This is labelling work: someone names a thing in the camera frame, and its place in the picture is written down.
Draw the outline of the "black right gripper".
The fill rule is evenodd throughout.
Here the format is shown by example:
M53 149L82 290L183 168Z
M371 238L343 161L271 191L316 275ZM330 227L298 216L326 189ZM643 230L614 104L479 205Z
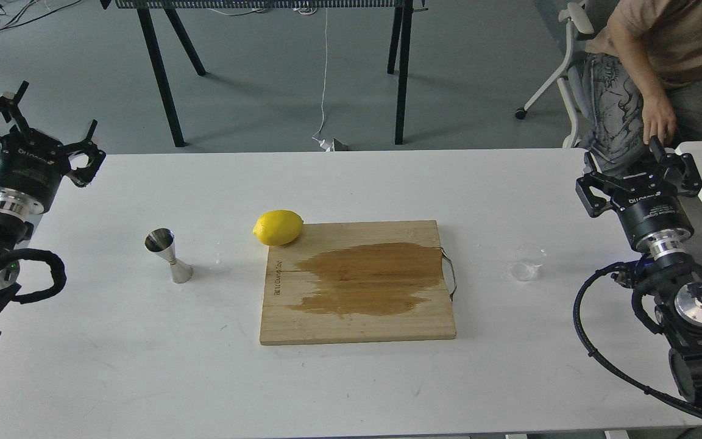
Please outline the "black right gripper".
M576 179L576 193L591 218L603 212L616 212L630 247L639 253L651 252L655 235L687 241L694 227L686 215L679 195L697 197L702 178L690 154L670 152L658 137L649 147L655 165L650 181L634 182L608 176L597 169L591 152L585 152L582 177Z

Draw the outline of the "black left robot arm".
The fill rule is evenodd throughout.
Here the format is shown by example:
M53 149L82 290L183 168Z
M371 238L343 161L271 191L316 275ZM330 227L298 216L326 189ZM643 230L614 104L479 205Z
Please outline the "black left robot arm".
M64 289L66 268L59 256L17 245L30 240L34 225L28 216L49 211L62 178L86 187L106 156L93 139L95 121L83 140L70 145L28 125L19 108L28 85L23 82L16 93L0 96L0 313L11 302L39 302ZM20 294L16 279L22 260L47 264L51 286Z

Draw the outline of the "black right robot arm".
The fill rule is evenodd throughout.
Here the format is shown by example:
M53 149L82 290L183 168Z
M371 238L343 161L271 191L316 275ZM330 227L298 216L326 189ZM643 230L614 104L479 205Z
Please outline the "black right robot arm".
M602 173L593 153L584 155L585 172L576 180L579 199L593 218L615 212L629 246L640 258L614 262L591 275L575 297L573 325L588 356L607 371L644 394L702 419L702 265L684 247L694 229L679 200L680 196L697 196L702 178L690 154L669 152L657 137L650 146L651 158L626 177ZM587 336L581 320L583 298L606 275L631 290L636 319L670 344L668 363L678 398L622 372Z

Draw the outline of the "person's right hand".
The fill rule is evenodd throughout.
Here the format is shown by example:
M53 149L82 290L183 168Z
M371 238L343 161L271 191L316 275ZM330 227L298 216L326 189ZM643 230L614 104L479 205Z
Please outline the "person's right hand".
M643 142L649 145L653 138L663 146L670 145L677 131L677 117L665 95L643 97Z

